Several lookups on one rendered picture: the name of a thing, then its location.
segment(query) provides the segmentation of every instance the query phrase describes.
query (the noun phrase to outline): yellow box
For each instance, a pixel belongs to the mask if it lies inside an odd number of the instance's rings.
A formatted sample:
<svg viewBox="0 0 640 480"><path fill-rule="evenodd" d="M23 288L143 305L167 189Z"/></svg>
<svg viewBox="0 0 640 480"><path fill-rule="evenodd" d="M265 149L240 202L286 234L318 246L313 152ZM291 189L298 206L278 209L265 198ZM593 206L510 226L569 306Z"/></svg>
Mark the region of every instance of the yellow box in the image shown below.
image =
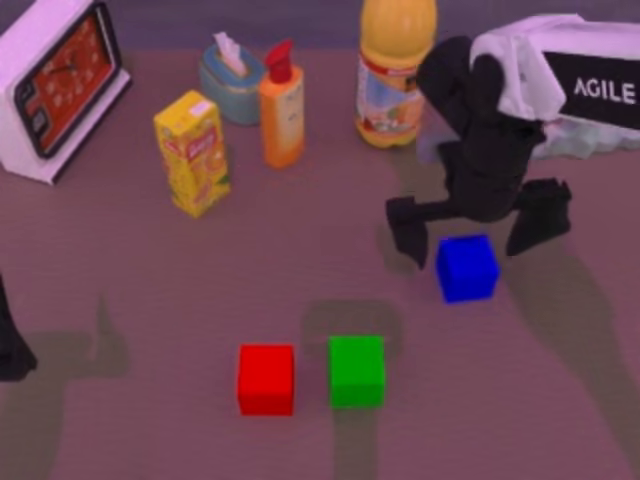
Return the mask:
<svg viewBox="0 0 640 480"><path fill-rule="evenodd" d="M153 124L173 203L198 218L231 191L218 106L191 90Z"/></svg>

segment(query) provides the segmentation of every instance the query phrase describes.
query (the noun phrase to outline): table surface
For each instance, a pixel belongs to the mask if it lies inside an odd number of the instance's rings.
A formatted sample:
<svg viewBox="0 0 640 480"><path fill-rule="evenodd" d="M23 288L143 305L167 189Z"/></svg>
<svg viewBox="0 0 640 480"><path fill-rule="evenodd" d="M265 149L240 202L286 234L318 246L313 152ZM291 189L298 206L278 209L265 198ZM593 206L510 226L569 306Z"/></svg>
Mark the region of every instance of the table surface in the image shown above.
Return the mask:
<svg viewBox="0 0 640 480"><path fill-rule="evenodd" d="M232 195L200 220L175 208L151 118L198 87L197 60L132 54L135 85L56 188L0 174L0 265L41 361L0 385L3 479L640 476L637 153L536 163L569 181L574 229L516 259L512 219L434 225L432 245L487 231L503 269L493 300L447 306L383 215L441 197L441 167L359 140L355 52L297 54L299 165L269 170L259 130L225 125ZM387 404L333 413L326 337L372 332ZM243 342L296 346L295 416L238 414Z"/></svg>

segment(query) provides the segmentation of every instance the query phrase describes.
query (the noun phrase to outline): bottle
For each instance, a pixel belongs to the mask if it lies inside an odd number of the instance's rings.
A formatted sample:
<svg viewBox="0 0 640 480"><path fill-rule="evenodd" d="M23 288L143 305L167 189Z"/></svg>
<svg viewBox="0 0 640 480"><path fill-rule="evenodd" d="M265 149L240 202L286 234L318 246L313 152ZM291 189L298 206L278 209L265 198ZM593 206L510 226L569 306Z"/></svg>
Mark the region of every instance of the bottle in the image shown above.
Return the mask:
<svg viewBox="0 0 640 480"><path fill-rule="evenodd" d="M285 40L269 52L258 86L265 161L273 168L293 165L304 150L304 75L291 64L292 47Z"/></svg>
<svg viewBox="0 0 640 480"><path fill-rule="evenodd" d="M365 0L360 17L356 127L369 144L413 142L424 97L415 76L433 47L436 0Z"/></svg>

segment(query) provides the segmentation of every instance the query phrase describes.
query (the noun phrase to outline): blue cube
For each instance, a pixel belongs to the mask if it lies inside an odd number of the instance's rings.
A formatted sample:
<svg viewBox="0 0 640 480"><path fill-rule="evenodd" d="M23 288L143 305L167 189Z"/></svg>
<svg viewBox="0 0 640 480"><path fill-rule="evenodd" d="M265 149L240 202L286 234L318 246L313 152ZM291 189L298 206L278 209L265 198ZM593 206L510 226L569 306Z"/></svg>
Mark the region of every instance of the blue cube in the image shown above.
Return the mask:
<svg viewBox="0 0 640 480"><path fill-rule="evenodd" d="M500 267L486 235L440 241L436 271L447 303L491 298Z"/></svg>

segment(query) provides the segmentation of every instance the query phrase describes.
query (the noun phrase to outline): red cube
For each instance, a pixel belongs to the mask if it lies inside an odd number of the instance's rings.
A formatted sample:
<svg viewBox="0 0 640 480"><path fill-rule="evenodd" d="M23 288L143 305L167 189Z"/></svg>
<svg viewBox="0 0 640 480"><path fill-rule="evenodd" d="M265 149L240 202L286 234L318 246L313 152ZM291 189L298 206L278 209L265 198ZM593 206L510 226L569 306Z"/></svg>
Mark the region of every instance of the red cube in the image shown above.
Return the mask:
<svg viewBox="0 0 640 480"><path fill-rule="evenodd" d="M241 345L237 395L243 415L293 415L291 345Z"/></svg>

